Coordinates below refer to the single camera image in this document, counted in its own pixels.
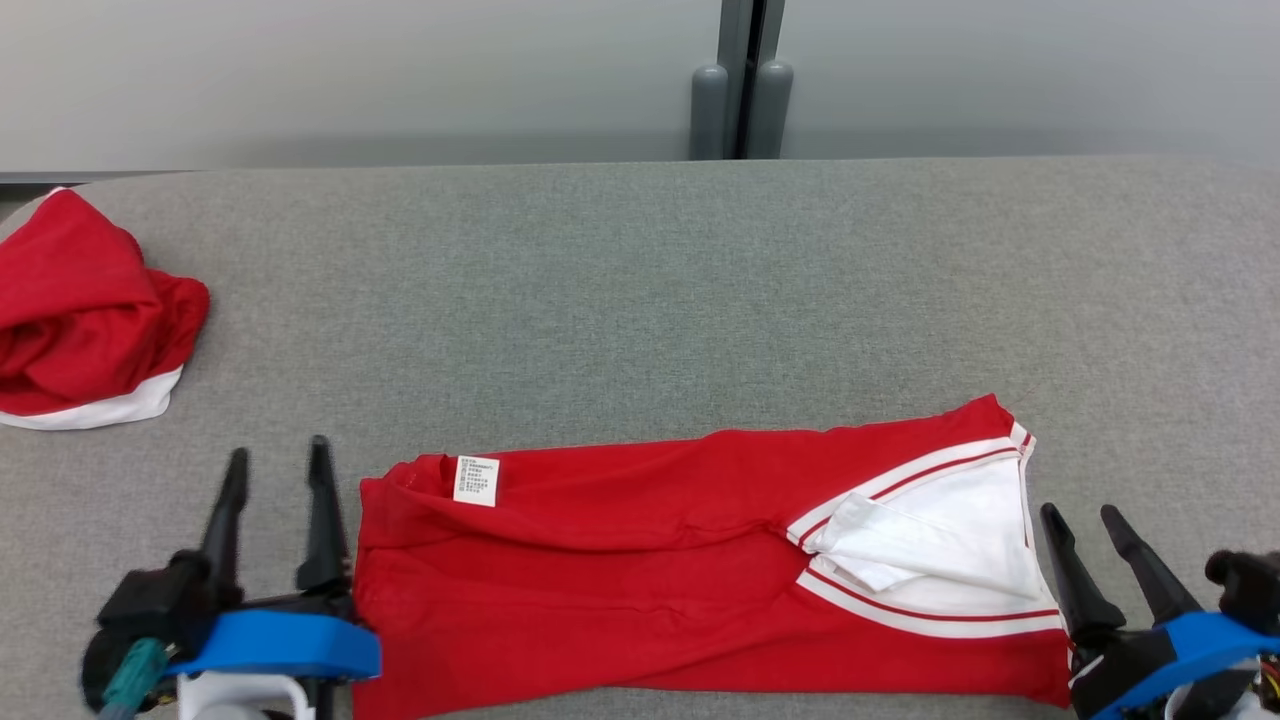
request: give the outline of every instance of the red stripe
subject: red stripe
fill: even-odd
[[[1033,611],[1029,611],[1029,612],[1014,612],[1011,615],[929,615],[927,612],[915,612],[915,611],[911,611],[911,610],[902,610],[900,607],[891,607],[888,605],[883,605],[883,603],[876,602],[874,600],[872,600],[872,598],[869,598],[867,596],[858,594],[858,593],[850,591],[845,585],[842,585],[842,584],[840,584],[840,583],[837,583],[837,582],[835,582],[835,580],[832,580],[829,578],[826,578],[823,575],[819,575],[818,573],[814,573],[809,568],[805,568],[805,573],[809,573],[814,578],[818,578],[819,580],[822,580],[822,582],[827,583],[828,585],[836,588],[837,591],[847,594],[849,597],[856,598],[859,602],[865,602],[867,605],[870,605],[872,607],[878,607],[881,610],[884,610],[886,612],[893,612],[895,615],[906,615],[909,618],[919,618],[922,620],[948,620],[948,621],[952,621],[952,623],[992,623],[992,621],[996,621],[996,620],[1021,620],[1024,618],[1048,618],[1051,615],[1057,615],[1059,614],[1057,610],[1033,610]]]
[[[943,462],[942,465],[938,465],[936,468],[929,468],[928,470],[924,470],[923,473],[916,473],[916,474],[911,475],[910,478],[906,478],[905,480],[899,480],[899,482],[893,483],[892,486],[890,486],[890,487],[882,489],[881,492],[873,495],[872,500],[879,500],[879,498],[884,497],[886,495],[896,491],[897,488],[900,488],[900,487],[902,487],[902,486],[905,486],[908,483],[914,483],[915,480],[923,478],[924,475],[932,475],[933,473],[937,473],[938,470],[946,470],[947,468],[954,468],[956,465],[964,465],[965,462],[973,462],[974,460],[982,460],[983,457],[991,457],[992,455],[1000,455],[1001,452],[1009,452],[1010,450],[1012,450],[1012,448],[1011,447],[1002,447],[1000,450],[992,450],[991,452],[983,452],[982,455],[974,455],[973,457],[964,457],[964,459],[960,459],[960,460],[952,460],[950,462]]]
[[[1023,462],[1027,461],[1027,448],[1032,446],[1032,439],[1033,436],[1027,433],[1027,437],[1023,438],[1023,443],[1018,446],[1018,455],[1021,455],[1018,460],[1018,484],[1021,488],[1027,487],[1027,475],[1023,473]],[[1028,501],[1025,492],[1023,492],[1023,500]],[[1025,519],[1023,520],[1023,547],[1027,550],[1032,548],[1032,529],[1027,525]]]

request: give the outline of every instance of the green cable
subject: green cable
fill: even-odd
[[[137,715],[168,665],[169,653],[160,641],[142,638],[133,643],[102,693],[104,705],[97,714],[99,720],[128,720]]]

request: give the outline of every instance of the folded red shirt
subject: folded red shirt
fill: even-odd
[[[598,685],[1065,707],[1069,642],[1025,506],[1032,447],[988,396],[827,432],[486,454],[495,478],[471,460],[458,478],[445,455],[397,465],[361,487],[355,592],[384,675],[355,688],[357,719]],[[494,479],[493,506],[453,500],[457,482],[483,498]],[[963,547],[924,533],[920,562],[895,560],[904,521]],[[964,548],[1000,568],[950,574]]]

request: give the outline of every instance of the white wall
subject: white wall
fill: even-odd
[[[1280,164],[1275,0],[787,0],[785,158]]]
[[[687,156],[719,0],[10,0],[13,173]]]

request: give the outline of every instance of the gray table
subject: gray table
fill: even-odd
[[[1183,159],[220,172],[83,195],[214,307],[163,418],[0,428],[0,703],[79,717],[120,575],[197,541],[253,452],[242,580],[289,589],[307,438],[357,482],[420,452],[829,427],[996,392],[1132,620],[1114,502],[1206,602],[1274,548],[1280,177]],[[29,214],[19,211],[4,229]],[[595,691],[475,719],[1060,717],[1007,698]]]

